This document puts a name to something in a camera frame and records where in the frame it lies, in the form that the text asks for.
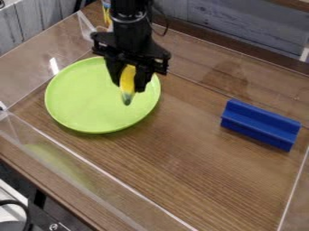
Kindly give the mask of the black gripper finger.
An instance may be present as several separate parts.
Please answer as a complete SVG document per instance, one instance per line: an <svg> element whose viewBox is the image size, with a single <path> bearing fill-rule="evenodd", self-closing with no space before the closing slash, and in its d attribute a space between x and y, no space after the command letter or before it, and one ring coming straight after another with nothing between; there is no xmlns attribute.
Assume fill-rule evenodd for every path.
<svg viewBox="0 0 309 231"><path fill-rule="evenodd" d="M137 73L134 76L136 91L144 92L146 90L148 83L152 81L154 75L154 68L150 66L138 65L136 67Z"/></svg>
<svg viewBox="0 0 309 231"><path fill-rule="evenodd" d="M126 68L126 63L106 57L106 67L114 84L120 86L121 75Z"/></svg>

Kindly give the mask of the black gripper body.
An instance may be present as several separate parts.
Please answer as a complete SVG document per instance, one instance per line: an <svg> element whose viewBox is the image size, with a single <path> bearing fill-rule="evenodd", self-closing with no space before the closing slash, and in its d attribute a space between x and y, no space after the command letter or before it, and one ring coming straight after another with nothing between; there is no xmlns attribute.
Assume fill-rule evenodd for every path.
<svg viewBox="0 0 309 231"><path fill-rule="evenodd" d="M95 54L121 60L126 65L150 66L154 72L168 74L172 54L153 38L149 18L141 21L114 21L114 31L94 32L91 38Z"/></svg>

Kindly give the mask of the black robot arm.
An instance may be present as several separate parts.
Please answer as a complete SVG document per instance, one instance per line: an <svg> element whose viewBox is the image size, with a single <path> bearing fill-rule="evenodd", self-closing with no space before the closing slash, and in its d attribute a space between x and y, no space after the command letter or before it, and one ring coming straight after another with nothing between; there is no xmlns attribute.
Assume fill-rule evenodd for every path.
<svg viewBox="0 0 309 231"><path fill-rule="evenodd" d="M170 51L154 40L154 0L112 0L112 32L93 32L93 53L106 59L110 77L117 86L125 68L133 66L134 90L144 92L153 75L168 74Z"/></svg>

